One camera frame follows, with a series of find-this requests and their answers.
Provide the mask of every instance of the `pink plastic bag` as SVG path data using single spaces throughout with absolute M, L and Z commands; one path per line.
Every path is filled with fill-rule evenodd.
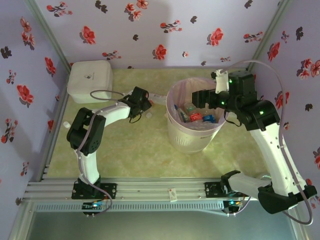
M 182 122 L 179 114 L 175 109 L 175 105 L 178 108 L 184 110 L 184 103 L 192 102 L 192 93 L 200 90 L 211 90 L 216 88 L 216 83 L 212 79 L 203 77 L 191 77 L 175 83 L 169 90 L 166 97 L 166 106 L 168 114 L 181 126 L 196 130 L 196 131 L 208 131 L 220 127 L 225 122 L 224 110 L 221 108 L 210 109 L 211 113 L 215 116 L 217 123 L 207 122 Z

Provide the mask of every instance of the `white label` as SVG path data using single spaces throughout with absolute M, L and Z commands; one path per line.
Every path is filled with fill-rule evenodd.
M 170 202 L 175 202 L 178 200 L 177 198 L 177 193 L 175 188 L 169 188 L 169 197 L 170 197 Z

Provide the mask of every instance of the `trash can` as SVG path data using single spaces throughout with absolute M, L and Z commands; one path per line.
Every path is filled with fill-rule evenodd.
M 226 122 L 224 110 L 221 108 L 210 109 L 215 116 L 216 123 L 182 122 L 175 109 L 175 105 L 183 109 L 184 103 L 191 103 L 193 92 L 215 88 L 216 83 L 212 79 L 192 77 L 178 81 L 169 90 L 166 97 L 168 135 L 170 143 L 178 151 L 185 154 L 201 152 Z

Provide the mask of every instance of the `robotic arm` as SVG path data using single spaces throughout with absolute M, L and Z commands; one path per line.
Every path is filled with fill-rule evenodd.
M 136 86 L 131 94 L 119 99 L 114 105 L 104 108 L 93 119 L 88 138 L 80 150 L 80 164 L 83 174 L 80 174 L 77 180 L 80 188 L 86 192 L 86 195 L 96 196 L 98 190 L 89 186 L 84 176 L 91 184 L 98 188 L 100 187 L 101 181 L 97 169 L 96 152 L 101 144 L 104 128 L 121 119 L 130 118 L 131 123 L 131 120 L 135 117 L 141 117 L 141 114 L 151 107 L 148 97 L 148 91 Z M 95 112 L 95 110 L 89 110 L 85 107 L 78 111 L 66 136 L 67 141 L 70 142 L 70 146 L 75 152 L 80 147 L 87 133 L 85 126 L 89 126 Z
M 280 118 L 275 106 L 267 100 L 257 100 L 254 76 L 248 71 L 228 73 L 220 70 L 211 74 L 216 79 L 216 89 L 200 90 L 192 93 L 192 103 L 197 108 L 222 108 L 235 113 L 240 124 L 244 124 L 257 142 L 271 180 L 249 177 L 234 170 L 221 177 L 221 187 L 225 193 L 241 192 L 259 200 L 270 214 L 295 207 L 303 201 L 299 189 L 280 149 L 278 139 Z M 317 194 L 313 185 L 307 185 L 299 174 L 289 150 L 284 146 L 304 194 L 310 198 Z

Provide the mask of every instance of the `lavender wall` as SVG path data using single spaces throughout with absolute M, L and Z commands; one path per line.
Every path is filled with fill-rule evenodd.
M 112 68 L 169 68 L 251 58 L 279 0 L 35 2 L 69 63 L 107 59 Z
M 288 97 L 284 137 L 298 170 L 320 192 L 319 12 L 318 0 L 293 1 L 260 60 L 283 78 Z M 282 93 L 276 77 L 264 66 L 255 66 L 254 72 L 260 96 L 272 101 L 280 114 Z M 319 196 L 309 200 L 314 213 L 314 223 L 307 227 L 311 239 L 319 239 L 320 234 Z
M 1 1 L 0 31 L 0 239 L 5 240 L 27 183 L 39 170 L 67 72 L 22 0 Z

